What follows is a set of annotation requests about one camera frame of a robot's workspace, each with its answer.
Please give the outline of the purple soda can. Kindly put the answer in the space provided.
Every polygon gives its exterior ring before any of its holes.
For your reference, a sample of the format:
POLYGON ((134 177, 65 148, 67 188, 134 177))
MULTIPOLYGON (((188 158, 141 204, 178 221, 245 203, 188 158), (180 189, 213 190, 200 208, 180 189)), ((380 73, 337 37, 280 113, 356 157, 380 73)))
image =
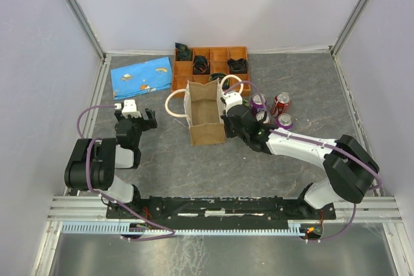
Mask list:
POLYGON ((267 105, 266 96, 262 93, 255 93, 250 99, 250 110, 253 115, 256 115, 259 111, 264 111, 263 105, 267 105))
POLYGON ((287 113, 282 113, 276 118, 276 125, 285 130, 291 130, 293 127, 293 118, 287 113))

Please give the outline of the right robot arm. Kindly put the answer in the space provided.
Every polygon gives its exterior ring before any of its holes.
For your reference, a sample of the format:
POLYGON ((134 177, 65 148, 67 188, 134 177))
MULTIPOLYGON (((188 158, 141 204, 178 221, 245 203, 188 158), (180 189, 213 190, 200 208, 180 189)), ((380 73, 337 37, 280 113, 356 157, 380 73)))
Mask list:
POLYGON ((359 204, 378 181, 378 165, 352 136, 324 140, 294 134, 256 120, 244 105, 226 108, 221 118, 227 137, 242 139, 251 150, 288 156, 325 171, 326 179, 307 186, 296 204, 303 218, 312 218, 339 200, 359 204))

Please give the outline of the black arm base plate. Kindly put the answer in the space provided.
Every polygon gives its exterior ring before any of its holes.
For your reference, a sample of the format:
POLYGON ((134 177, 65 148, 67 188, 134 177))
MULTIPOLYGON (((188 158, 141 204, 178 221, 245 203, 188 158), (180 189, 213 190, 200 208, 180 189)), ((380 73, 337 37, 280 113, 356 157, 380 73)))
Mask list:
POLYGON ((334 220, 336 212, 332 203, 321 209, 310 207, 299 198, 286 199, 278 196, 259 198, 182 198, 159 197, 135 198, 126 207, 109 203, 108 219, 135 217, 174 230, 220 229, 287 229, 290 220, 334 220))

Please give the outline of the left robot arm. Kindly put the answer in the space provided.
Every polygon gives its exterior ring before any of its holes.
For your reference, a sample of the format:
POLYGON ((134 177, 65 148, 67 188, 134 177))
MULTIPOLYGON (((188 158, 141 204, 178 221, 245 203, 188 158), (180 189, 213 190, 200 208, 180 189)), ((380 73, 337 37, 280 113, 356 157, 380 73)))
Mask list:
POLYGON ((144 118, 133 109, 116 109, 114 138, 92 142, 90 138, 76 141, 65 169, 65 185, 76 191, 90 191, 107 200, 107 210, 135 218, 144 209, 137 186, 119 179, 117 169, 136 169, 141 161, 139 148, 142 133, 157 128, 155 112, 146 109, 144 118))

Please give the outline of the red soda can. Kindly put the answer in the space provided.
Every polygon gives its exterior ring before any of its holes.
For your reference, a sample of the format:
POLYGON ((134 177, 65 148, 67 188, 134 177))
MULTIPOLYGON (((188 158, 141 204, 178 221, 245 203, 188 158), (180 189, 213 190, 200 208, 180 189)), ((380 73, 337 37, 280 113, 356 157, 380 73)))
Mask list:
POLYGON ((271 115, 273 117, 279 116, 280 114, 284 113, 284 111, 290 106, 290 104, 290 94, 287 92, 280 92, 274 97, 274 102, 271 108, 271 115))
POLYGON ((256 120, 260 123, 271 124, 271 117, 265 111, 259 111, 256 114, 256 120))

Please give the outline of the brown canvas bag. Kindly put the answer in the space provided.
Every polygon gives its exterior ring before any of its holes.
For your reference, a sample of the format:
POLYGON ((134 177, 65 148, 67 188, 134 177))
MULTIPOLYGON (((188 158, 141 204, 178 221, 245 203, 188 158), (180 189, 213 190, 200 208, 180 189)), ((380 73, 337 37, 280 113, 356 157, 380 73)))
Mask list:
POLYGON ((223 93, 224 82, 228 79, 241 82, 241 78, 232 74, 225 76, 221 82, 215 80, 201 84, 189 81, 184 89, 175 90, 167 97, 164 103, 166 112, 174 118, 184 118, 186 120, 192 146, 225 143, 226 132, 224 121, 221 118, 225 110, 225 104, 222 100, 235 96, 239 103, 243 102, 241 97, 243 84, 239 85, 238 92, 223 93), (184 95, 184 113, 177 114, 169 109, 169 101, 180 93, 184 95))

